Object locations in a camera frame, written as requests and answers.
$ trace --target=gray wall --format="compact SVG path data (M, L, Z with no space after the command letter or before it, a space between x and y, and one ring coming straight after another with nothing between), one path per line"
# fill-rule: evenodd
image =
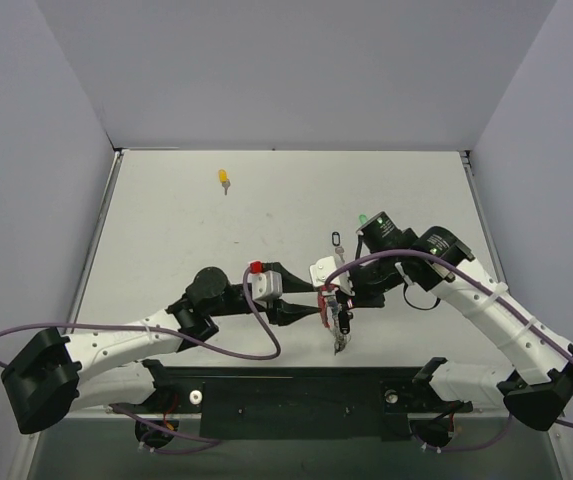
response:
M0 0L0 329L65 320L111 161L37 5ZM0 479L18 438L0 382Z
M572 0L552 10L472 163L513 294L573 340Z
M38 0L113 143L471 148L554 0Z

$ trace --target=screw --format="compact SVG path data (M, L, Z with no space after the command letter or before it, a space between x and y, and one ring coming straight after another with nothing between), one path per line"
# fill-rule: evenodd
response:
M190 392L189 400L190 403L192 403L193 405L199 405L200 403L202 403L202 392L200 392L199 390L193 390L192 392Z
M386 393L384 393L384 399L386 400L386 403L394 404L399 400L399 396L395 390L386 390Z

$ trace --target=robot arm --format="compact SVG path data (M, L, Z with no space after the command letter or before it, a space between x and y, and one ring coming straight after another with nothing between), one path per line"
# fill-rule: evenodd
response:
M350 331L350 310L382 307L384 293L405 280L415 282L461 312L513 366L458 365L434 358L415 369L411 377L404 370L401 386L405 393L399 392L404 399L401 413L442 412L455 401L472 403L478 408L503 405L534 429L550 428L573 395L573 365L554 348L540 342L534 330L545 331L548 338L572 357L573 344L521 307L508 294L506 286L496 283L448 230L433 227L418 237L411 229L399 230L381 212L364 224L358 235L380 257L366 265L356 261L345 266L336 257L321 259L310 268L311 283L294 277L279 263L255 263L256 268L251 269L252 298L258 309L266 312L270 323L290 325L320 311L316 307L289 304L280 298L283 293L319 291L329 299L327 305L333 306L338 329L345 335ZM406 253L390 256L391 250ZM488 293L435 261L408 253L412 251L456 266ZM530 319L528 324L523 325L506 305ZM2 373L20 431L43 430L70 410L94 405L145 404L154 405L149 411L159 411L161 403L155 399L183 387L177 383L179 380L166 381L172 369L161 365L153 368L150 362L138 361L152 355L181 352L194 345L175 335L148 329L166 328L205 341L218 331L212 317L244 313L250 313L250 308L242 295L242 286L231 285L221 270L208 267L197 274L177 302L127 324L139 331L115 331L120 327L113 326L109 327L113 331L108 332L61 335L55 328L39 332ZM403 369L393 367L393 370L391 375L396 378ZM183 379L175 374L172 378ZM267 379L265 372L253 378L271 385L276 382ZM389 377L382 377L376 385L388 381ZM387 387L385 397L393 396L397 397L396 390Z
M411 240L381 212L364 224L358 234L373 253L409 248L442 259L478 285L435 261L408 254L376 260L368 265L403 281L404 273L437 298L449 303L473 323L512 363L511 369L433 362L430 386L444 401L472 401L500 407L501 402L518 420L536 430L548 430L563 413L573 395L573 365L560 352L573 357L573 344L557 335L523 308L503 283L493 280L450 231L432 227ZM353 277L354 269L349 269ZM528 320L524 325L515 313ZM545 332L549 345L536 332Z

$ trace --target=cable tie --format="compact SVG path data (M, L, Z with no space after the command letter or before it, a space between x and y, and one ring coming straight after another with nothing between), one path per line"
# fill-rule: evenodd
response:
M508 291L508 285L506 285L504 282L499 282L496 284L495 286L495 290L493 291L493 293L491 295L489 295L488 297L486 297L486 299L484 299L483 302L481 302L479 305L471 308L470 310L468 310L464 316L465 317L469 317L472 315L476 315L478 313L483 312L484 310L490 308L493 303L495 303L497 301L497 299L503 295L504 293L506 293Z
M503 348L507 347L508 345L511 345L511 344L517 342L517 340L519 340L521 338L521 336L524 335L524 333L526 333L528 330L530 330L530 327L532 327L536 321L537 321L537 317L535 317L535 316L530 317L530 320L528 321L528 323L526 325L524 325L522 328L520 328L520 330L515 335L510 337L507 341L497 345L497 348L502 350Z
M404 279L404 282L406 282L406 285L408 285L409 287L413 286L413 281L410 279L408 275L406 275L406 272L404 271L404 267L402 267L401 262L395 263L395 268Z
M150 327L148 326L148 323L146 323L146 321L144 319L141 319L139 321L139 323L141 323L144 326L144 330L146 330L146 334L148 335L148 344L152 345L154 343L153 332L150 331Z

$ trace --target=white table surface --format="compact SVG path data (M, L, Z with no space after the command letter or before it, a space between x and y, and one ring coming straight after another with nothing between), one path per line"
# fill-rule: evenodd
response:
M231 181L227 196L220 168ZM381 210L419 235L432 225L452 230L493 271L457 152L126 151L77 321L138 320L177 300L207 266L239 283L249 261L281 261L308 279L309 265L333 252L331 232L341 233L352 257L359 215ZM316 302L312 294L285 300ZM221 330L210 343L272 351L252 316L215 321ZM413 366L434 356L507 363L449 305L413 310L401 288L387 294L384 309L356 310L351 329L347 349L333 355L318 316L273 327L283 353L261 365ZM160 360L169 366L257 364L198 347Z

